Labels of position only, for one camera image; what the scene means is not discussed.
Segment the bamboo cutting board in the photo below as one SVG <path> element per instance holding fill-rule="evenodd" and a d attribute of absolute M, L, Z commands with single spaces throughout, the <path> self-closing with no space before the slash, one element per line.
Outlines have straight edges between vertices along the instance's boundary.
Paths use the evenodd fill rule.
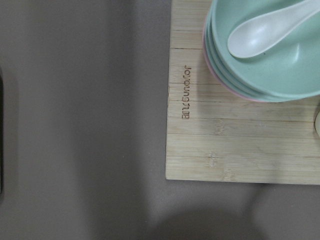
<path fill-rule="evenodd" d="M 165 177 L 318 185 L 319 97 L 261 103 L 229 92 L 205 62 L 202 35 L 210 5 L 171 5 Z"/>

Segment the pink bottom stacked bowl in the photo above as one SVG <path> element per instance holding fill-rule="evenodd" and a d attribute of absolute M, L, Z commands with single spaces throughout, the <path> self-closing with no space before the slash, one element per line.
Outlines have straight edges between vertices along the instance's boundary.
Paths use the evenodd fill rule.
<path fill-rule="evenodd" d="M 257 97 L 253 97 L 250 94 L 240 90 L 239 88 L 233 86 L 232 84 L 229 84 L 228 82 L 225 83 L 224 80 L 226 80 L 226 78 L 223 76 L 223 74 L 221 73 L 221 71 L 218 69 L 218 67 L 216 66 L 215 62 L 213 60 L 211 60 L 211 58 L 208 55 L 208 51 L 207 51 L 207 44 L 206 44 L 206 34 L 207 34 L 207 18 L 208 16 L 206 15 L 206 17 L 204 18 L 204 23 L 203 23 L 203 29 L 202 29 L 202 47 L 203 47 L 203 55 L 204 55 L 204 59 L 206 62 L 206 65 L 210 71 L 210 73 L 219 81 L 219 83 L 221 85 L 223 85 L 230 93 L 248 100 L 248 101 L 252 101 L 252 102 L 258 102 L 258 103 L 266 103 L 267 101 L 264 99 L 260 99 Z"/>

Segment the white ceramic spoon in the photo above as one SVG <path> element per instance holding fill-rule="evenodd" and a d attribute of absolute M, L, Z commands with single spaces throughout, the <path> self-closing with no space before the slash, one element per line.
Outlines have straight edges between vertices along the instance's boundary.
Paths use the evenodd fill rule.
<path fill-rule="evenodd" d="M 303 0 L 251 18 L 230 33 L 227 49 L 232 56 L 239 59 L 256 57 L 277 45 L 319 12 L 318 0 Z"/>

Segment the mint green top bowl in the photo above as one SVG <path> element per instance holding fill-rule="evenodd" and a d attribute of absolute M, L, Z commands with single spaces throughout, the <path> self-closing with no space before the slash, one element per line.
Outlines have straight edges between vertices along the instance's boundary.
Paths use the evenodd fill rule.
<path fill-rule="evenodd" d="M 320 15 L 316 13 L 285 39 L 255 57 L 229 53 L 230 33 L 256 16 L 296 4 L 295 0 L 214 0 L 207 15 L 206 44 L 220 76 L 256 95 L 300 99 L 320 93 Z"/>

